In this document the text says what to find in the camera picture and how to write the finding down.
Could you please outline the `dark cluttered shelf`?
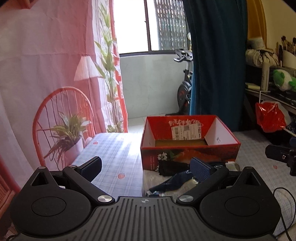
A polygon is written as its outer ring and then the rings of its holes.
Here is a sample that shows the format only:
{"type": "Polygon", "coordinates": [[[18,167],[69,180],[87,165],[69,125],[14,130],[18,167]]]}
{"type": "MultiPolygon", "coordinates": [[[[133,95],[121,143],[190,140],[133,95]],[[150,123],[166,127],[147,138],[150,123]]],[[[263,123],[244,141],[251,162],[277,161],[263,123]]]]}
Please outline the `dark cluttered shelf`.
{"type": "Polygon", "coordinates": [[[289,67],[273,67],[270,68],[269,73],[269,83],[267,90],[260,90],[259,78],[255,78],[254,80],[250,80],[249,82],[245,83],[245,88],[248,89],[253,94],[256,93],[256,96],[259,97],[260,102],[264,100],[272,100],[278,101],[281,105],[289,112],[290,116],[292,117],[293,121],[295,121],[295,91],[292,89],[290,90],[281,90],[280,88],[276,87],[273,80],[273,71],[279,72],[287,72],[292,79],[295,78],[295,69],[289,67]]]}

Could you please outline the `dark blue packaged item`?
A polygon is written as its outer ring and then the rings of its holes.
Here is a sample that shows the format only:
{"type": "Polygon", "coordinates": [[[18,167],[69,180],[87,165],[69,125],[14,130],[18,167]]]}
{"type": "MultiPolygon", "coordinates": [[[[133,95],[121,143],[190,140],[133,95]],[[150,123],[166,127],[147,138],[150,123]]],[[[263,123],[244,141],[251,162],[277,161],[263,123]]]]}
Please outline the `dark blue packaged item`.
{"type": "Polygon", "coordinates": [[[169,191],[176,191],[180,189],[183,185],[192,189],[198,184],[191,171],[187,170],[181,173],[175,174],[173,177],[164,181],[163,183],[156,185],[149,190],[147,190],[147,196],[156,196],[169,191]]]}

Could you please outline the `red strawberry cardboard box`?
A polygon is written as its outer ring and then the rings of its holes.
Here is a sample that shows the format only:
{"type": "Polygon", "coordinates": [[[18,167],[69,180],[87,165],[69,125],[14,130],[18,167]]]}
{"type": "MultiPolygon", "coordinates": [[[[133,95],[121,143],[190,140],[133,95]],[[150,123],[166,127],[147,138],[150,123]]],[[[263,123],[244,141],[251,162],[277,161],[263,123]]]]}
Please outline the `red strawberry cardboard box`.
{"type": "Polygon", "coordinates": [[[188,164],[235,161],[241,143],[216,115],[148,116],[140,152],[142,167],[157,171],[159,161],[188,164]]]}

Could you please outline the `plaid tablecloth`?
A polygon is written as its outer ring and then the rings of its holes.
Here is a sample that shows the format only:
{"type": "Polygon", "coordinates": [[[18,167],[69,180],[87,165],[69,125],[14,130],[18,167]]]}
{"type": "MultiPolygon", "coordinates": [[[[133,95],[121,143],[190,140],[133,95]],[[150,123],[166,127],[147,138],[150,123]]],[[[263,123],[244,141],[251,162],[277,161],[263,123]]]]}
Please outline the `plaid tablecloth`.
{"type": "MultiPolygon", "coordinates": [[[[284,231],[283,225],[295,224],[295,177],[285,163],[268,159],[265,148],[269,145],[257,131],[235,132],[241,142],[236,158],[240,168],[252,166],[265,181],[280,204],[284,220],[274,231],[277,236],[284,231]]],[[[143,170],[140,154],[141,136],[136,133],[100,133],[95,136],[74,164],[82,165],[95,156],[102,160],[102,170],[92,181],[114,198],[142,196],[143,170]]]]}

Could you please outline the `beige bundled bag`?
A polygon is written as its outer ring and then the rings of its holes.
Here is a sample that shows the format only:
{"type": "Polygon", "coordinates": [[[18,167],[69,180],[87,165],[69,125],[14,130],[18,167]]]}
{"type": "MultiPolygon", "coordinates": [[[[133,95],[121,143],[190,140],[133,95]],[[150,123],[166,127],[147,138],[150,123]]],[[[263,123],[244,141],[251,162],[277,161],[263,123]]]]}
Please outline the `beige bundled bag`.
{"type": "Polygon", "coordinates": [[[262,67],[263,63],[270,67],[278,66],[278,57],[273,49],[266,48],[262,37],[248,39],[245,52],[246,62],[255,67],[262,67]]]}

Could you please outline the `black exercise bike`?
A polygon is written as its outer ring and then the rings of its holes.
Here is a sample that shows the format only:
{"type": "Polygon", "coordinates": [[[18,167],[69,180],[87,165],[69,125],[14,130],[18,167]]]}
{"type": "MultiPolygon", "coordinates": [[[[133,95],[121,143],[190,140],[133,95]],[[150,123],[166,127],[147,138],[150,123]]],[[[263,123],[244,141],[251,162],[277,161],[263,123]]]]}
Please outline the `black exercise bike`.
{"type": "Polygon", "coordinates": [[[166,116],[170,115],[189,115],[190,112],[190,101],[191,101],[191,90],[192,90],[192,71],[190,71],[190,66],[193,61],[192,52],[185,49],[175,50],[178,58],[174,58],[174,61],[177,63],[186,62],[186,68],[184,72],[184,80],[177,91],[177,102],[179,110],[176,113],[169,113],[166,116]]]}

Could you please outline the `red plastic bag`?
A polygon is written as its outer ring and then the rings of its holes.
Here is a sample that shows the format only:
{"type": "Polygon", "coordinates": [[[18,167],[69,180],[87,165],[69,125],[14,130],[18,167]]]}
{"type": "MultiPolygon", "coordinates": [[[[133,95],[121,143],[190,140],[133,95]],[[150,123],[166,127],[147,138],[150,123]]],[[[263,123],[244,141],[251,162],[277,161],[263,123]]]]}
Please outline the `red plastic bag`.
{"type": "Polygon", "coordinates": [[[263,101],[255,104],[257,124],[265,133],[281,131],[287,126],[285,114],[277,102],[263,101]]]}

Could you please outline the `black grey glove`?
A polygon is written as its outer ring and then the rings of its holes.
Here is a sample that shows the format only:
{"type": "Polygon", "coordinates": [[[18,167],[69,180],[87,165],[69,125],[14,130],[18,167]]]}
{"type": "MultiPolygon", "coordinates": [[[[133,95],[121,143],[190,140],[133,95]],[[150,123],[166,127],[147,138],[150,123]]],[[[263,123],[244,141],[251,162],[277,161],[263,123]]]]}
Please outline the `black grey glove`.
{"type": "Polygon", "coordinates": [[[175,161],[161,161],[159,160],[158,173],[161,176],[174,176],[190,169],[189,164],[175,162],[175,161]]]}

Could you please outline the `white cloth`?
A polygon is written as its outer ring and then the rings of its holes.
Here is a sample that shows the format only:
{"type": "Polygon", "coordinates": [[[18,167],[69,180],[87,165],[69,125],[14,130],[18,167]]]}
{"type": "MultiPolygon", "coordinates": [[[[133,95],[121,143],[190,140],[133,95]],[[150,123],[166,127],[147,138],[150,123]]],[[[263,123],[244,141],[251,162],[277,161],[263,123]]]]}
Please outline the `white cloth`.
{"type": "Polygon", "coordinates": [[[185,194],[187,191],[194,188],[198,181],[195,178],[185,182],[179,189],[171,191],[151,191],[155,186],[164,183],[169,180],[171,176],[165,177],[161,176],[158,172],[144,170],[143,172],[143,185],[142,185],[142,195],[143,196],[171,196],[173,200],[176,200],[179,196],[185,194]]]}

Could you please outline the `green white plush toy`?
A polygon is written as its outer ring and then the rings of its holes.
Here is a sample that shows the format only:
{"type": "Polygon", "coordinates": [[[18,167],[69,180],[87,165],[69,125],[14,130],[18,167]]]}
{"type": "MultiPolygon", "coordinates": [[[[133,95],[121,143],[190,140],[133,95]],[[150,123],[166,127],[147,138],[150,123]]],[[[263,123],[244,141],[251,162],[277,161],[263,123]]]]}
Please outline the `green white plush toy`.
{"type": "Polygon", "coordinates": [[[296,79],[292,77],[287,71],[282,69],[276,69],[273,71],[274,84],[281,91],[293,91],[295,92],[296,79]]]}

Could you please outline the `white brush holder cup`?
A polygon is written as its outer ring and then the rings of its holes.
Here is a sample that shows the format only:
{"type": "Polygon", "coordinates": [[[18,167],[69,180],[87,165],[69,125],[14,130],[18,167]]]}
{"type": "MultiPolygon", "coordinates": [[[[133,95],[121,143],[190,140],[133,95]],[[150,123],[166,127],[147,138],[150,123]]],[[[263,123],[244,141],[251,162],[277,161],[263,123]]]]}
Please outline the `white brush holder cup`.
{"type": "Polygon", "coordinates": [[[283,66],[285,68],[296,69],[296,56],[289,51],[283,50],[283,66]]]}

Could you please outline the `pink printed backdrop curtain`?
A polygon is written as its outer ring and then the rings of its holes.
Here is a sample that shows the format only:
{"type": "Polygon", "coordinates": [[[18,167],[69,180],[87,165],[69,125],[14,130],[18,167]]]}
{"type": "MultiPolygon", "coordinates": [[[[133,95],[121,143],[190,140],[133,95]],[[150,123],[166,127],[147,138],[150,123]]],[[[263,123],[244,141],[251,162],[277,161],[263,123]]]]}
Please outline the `pink printed backdrop curtain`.
{"type": "Polygon", "coordinates": [[[25,9],[18,1],[1,1],[1,160],[18,186],[40,164],[33,120],[54,90],[83,91],[98,133],[116,124],[103,76],[78,79],[82,57],[102,64],[98,46],[106,46],[104,32],[114,33],[112,7],[112,1],[37,1],[25,9]]]}

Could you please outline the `dark teal curtain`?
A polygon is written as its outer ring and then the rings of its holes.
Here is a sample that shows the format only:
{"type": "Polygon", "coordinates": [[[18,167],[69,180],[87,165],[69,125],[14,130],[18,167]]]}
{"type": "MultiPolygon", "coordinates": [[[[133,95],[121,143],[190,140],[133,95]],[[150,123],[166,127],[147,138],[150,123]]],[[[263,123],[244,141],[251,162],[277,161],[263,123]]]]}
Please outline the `dark teal curtain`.
{"type": "Polygon", "coordinates": [[[214,114],[235,131],[244,91],[247,2],[184,1],[191,33],[190,114],[214,114]]]}

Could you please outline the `white spray bottle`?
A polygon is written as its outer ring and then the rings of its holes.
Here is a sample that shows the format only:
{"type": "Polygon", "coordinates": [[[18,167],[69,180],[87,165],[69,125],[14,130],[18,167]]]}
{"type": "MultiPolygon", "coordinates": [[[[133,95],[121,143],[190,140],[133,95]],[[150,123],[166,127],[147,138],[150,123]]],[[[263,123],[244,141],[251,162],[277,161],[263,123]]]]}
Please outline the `white spray bottle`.
{"type": "Polygon", "coordinates": [[[268,90],[268,84],[269,84],[269,70],[270,70],[270,64],[267,62],[262,63],[262,78],[261,78],[261,91],[267,91],[268,90]]]}

